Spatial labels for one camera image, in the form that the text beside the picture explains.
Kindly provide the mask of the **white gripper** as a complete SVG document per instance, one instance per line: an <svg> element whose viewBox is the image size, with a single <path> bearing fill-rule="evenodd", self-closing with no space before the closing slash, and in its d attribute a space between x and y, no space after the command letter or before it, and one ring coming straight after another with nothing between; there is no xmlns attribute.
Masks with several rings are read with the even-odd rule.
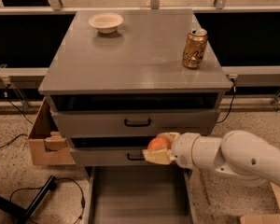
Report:
<svg viewBox="0 0 280 224"><path fill-rule="evenodd" d="M172 143L172 152L167 148L159 150L144 149L143 155L146 161L160 165L169 165L175 160L176 164L181 168L194 168L192 148L195 141L200 137L198 133L183 133L180 135L180 133L168 132L159 133L158 137L163 137Z"/></svg>

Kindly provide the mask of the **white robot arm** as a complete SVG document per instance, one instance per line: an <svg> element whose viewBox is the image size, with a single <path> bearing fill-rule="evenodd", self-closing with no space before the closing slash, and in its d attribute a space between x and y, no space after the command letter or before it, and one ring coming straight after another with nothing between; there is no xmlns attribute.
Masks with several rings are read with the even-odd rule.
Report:
<svg viewBox="0 0 280 224"><path fill-rule="evenodd" d="M246 131L223 137L160 133L143 150L146 161L185 169L205 169L249 187L269 181L280 187L280 149Z"/></svg>

